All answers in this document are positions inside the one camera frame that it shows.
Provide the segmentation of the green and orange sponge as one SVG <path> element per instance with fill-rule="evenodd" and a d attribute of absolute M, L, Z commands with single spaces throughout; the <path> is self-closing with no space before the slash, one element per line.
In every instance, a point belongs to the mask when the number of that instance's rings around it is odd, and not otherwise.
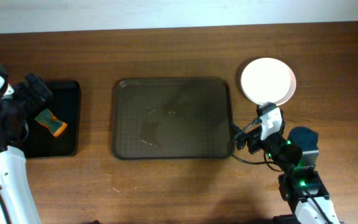
<path fill-rule="evenodd" d="M 59 137 L 66 130 L 68 125 L 58 119 L 49 109 L 44 109 L 36 117 L 38 122 L 43 127 L 47 128 L 48 131 L 55 137 Z"/>

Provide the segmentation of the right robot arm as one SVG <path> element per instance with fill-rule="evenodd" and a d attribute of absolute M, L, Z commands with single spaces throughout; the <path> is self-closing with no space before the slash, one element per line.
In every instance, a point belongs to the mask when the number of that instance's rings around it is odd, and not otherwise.
<path fill-rule="evenodd" d="M 338 219 L 330 194 L 316 171 L 319 155 L 318 133 L 307 127 L 293 128 L 283 137 L 283 111 L 268 102 L 257 107 L 257 117 L 246 127 L 231 124 L 234 136 L 229 147 L 247 147 L 251 154 L 262 150 L 263 164 L 279 172 L 282 199 L 291 213 L 272 218 L 272 223 L 336 223 Z"/>

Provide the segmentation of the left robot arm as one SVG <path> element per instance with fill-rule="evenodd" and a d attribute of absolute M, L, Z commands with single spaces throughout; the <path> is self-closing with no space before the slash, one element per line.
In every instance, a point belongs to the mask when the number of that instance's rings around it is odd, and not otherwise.
<path fill-rule="evenodd" d="M 20 147 L 29 134 L 27 118 L 52 96 L 33 73 L 10 85 L 0 64 L 0 223 L 40 223 Z"/>

